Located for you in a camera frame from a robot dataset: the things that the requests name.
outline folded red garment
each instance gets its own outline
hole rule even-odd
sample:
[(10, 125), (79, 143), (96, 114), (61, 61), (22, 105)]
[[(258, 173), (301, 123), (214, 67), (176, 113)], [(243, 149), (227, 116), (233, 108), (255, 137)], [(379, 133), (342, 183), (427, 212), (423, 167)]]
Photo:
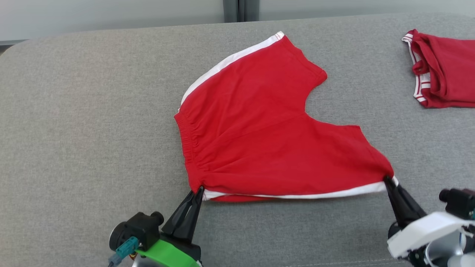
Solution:
[(385, 191), (382, 179), (393, 169), (359, 126), (305, 112), (308, 94), (326, 78), (282, 32), (201, 76), (175, 115), (191, 189), (204, 186), (204, 199), (217, 201)]
[(416, 75), (414, 97), (426, 108), (475, 107), (475, 40), (409, 31), (402, 40)]

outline folded clothing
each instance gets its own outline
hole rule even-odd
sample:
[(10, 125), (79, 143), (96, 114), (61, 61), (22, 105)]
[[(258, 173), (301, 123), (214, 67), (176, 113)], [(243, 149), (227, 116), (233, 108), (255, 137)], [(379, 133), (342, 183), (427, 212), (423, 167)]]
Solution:
[(282, 32), (214, 66), (175, 115), (191, 189), (204, 199), (317, 199), (384, 191), (389, 161), (359, 126), (314, 120), (327, 74)]
[(475, 107), (475, 40), (436, 37), (409, 31), (416, 75), (414, 97), (426, 108)]

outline gray table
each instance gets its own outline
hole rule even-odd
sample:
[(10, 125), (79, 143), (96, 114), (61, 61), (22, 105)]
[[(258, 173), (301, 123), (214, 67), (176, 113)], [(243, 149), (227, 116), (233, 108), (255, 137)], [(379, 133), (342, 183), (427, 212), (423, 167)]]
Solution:
[[(171, 215), (189, 190), (173, 119), (188, 86), (226, 56), (283, 31), (328, 80), (317, 120), (359, 124), (423, 207), (475, 188), (475, 110), (422, 108), (407, 45), (417, 28), (475, 38), (451, 14), (108, 30), (25, 41), (0, 57), (0, 266), (106, 266), (113, 227)], [(402, 267), (386, 194), (203, 204), (206, 267)]]

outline teal connector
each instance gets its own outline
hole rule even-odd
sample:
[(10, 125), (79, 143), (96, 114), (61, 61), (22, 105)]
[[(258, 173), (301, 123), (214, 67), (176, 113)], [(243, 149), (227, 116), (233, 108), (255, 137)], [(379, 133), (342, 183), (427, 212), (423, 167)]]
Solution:
[(139, 248), (139, 240), (131, 237), (115, 250), (115, 254), (109, 258), (108, 267), (117, 267), (127, 255), (135, 252)]

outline white wall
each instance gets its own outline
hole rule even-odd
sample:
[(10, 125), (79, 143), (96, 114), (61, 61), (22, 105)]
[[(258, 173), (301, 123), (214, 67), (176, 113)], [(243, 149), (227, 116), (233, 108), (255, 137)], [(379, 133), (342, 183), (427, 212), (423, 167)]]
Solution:
[(222, 0), (0, 0), (0, 41), (220, 22)]
[(474, 0), (260, 0), (259, 20), (402, 12), (452, 12), (475, 17)]

